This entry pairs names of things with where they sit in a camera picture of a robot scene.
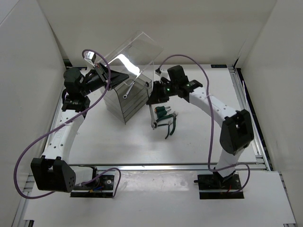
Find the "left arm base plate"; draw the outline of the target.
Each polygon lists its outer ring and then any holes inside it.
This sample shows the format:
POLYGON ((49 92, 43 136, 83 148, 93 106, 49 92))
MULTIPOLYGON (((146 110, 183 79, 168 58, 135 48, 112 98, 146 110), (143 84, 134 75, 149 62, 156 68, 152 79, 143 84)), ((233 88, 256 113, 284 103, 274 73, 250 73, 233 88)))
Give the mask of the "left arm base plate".
POLYGON ((98 170, 96 166, 74 166, 76 183, 72 198, 114 198, 122 173, 117 167, 98 170))

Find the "large ratchet wrench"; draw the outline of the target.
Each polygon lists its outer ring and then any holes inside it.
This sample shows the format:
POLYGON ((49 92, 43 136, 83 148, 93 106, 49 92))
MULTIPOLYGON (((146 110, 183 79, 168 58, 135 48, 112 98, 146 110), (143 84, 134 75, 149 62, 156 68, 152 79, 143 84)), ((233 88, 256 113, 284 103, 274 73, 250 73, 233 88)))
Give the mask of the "large ratchet wrench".
POLYGON ((147 105, 149 107, 149 111, 150 111, 150 115, 151 115, 151 127, 152 129, 156 129, 157 128, 157 122, 156 122, 156 119, 155 119, 155 116, 154 116, 154 112, 153 112, 153 108, 152 108, 152 105, 149 104, 149 99, 150 99, 150 93, 149 93, 149 83, 148 82, 145 82, 145 87, 146 87, 146 92, 147 92, 147 97, 148 97, 148 100, 147 100, 147 105))

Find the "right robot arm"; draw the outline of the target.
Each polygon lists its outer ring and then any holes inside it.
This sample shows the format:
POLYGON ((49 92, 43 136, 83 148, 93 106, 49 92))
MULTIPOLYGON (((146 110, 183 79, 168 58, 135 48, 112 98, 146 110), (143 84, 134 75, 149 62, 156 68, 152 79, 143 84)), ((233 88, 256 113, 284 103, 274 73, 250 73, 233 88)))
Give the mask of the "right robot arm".
POLYGON ((154 81, 147 105, 169 101, 171 96, 178 96, 198 107, 211 118, 211 124, 221 128, 219 142, 222 147, 218 163, 211 169, 213 185, 225 188, 235 172, 238 160, 250 142, 254 140, 252 120, 249 111, 235 110, 209 94, 209 91, 197 80, 189 80, 180 65, 167 71, 156 69, 160 80, 154 81))

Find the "small ratchet wrench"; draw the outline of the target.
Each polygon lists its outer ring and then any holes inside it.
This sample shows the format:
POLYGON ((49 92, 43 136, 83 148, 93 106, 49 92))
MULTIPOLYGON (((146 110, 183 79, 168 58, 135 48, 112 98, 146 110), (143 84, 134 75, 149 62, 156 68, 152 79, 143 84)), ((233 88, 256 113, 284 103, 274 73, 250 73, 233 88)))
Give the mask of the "small ratchet wrench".
POLYGON ((132 87, 134 86, 135 83, 136 83, 135 80, 133 80, 133 81, 131 82, 131 84, 129 85, 128 90, 127 90, 126 93, 123 95, 123 99, 127 99, 128 95, 129 95, 129 93, 130 93, 130 91, 131 91, 131 89, 132 89, 132 87))

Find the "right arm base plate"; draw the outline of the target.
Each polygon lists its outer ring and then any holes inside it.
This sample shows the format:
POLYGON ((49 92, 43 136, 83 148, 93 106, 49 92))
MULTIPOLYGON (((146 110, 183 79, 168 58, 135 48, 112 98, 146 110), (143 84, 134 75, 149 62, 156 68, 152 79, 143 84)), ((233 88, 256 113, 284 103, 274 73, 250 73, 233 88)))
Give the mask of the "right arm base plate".
POLYGON ((243 191, 238 192, 241 188, 238 174, 224 183, 217 181, 214 175, 198 175, 194 183, 198 185, 201 200, 244 199, 243 191))

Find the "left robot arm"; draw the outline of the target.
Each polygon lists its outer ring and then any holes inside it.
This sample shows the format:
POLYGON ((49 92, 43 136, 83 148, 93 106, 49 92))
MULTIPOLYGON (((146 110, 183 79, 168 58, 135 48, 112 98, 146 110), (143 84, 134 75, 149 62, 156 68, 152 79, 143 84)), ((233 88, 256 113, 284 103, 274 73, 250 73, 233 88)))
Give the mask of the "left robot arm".
POLYGON ((31 170, 41 191, 71 192, 79 186, 95 189, 99 176, 95 167, 72 168, 69 156, 75 137, 88 111, 93 107, 88 95, 102 87, 109 91, 129 79, 127 73, 110 69, 106 60, 95 63, 96 54, 85 50, 83 57, 92 64, 86 74, 79 68, 68 68, 64 74, 60 123, 49 132, 51 140, 40 158, 33 158, 31 170))

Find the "clear plastic drawer organizer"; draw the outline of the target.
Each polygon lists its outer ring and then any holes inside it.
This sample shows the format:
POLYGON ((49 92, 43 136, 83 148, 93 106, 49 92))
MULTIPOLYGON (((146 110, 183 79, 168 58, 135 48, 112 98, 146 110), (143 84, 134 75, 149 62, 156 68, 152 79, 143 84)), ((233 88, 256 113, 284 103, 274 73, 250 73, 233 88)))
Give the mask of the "clear plastic drawer organizer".
POLYGON ((149 70, 154 69, 155 59, 162 51, 163 48, 146 33, 138 31, 105 57, 111 70, 129 75, 129 79, 108 91, 103 98, 107 110, 122 123, 127 123, 146 104, 148 97, 144 84, 149 83, 151 94, 154 73, 149 70), (136 83, 127 99, 123 99, 133 80, 136 83))

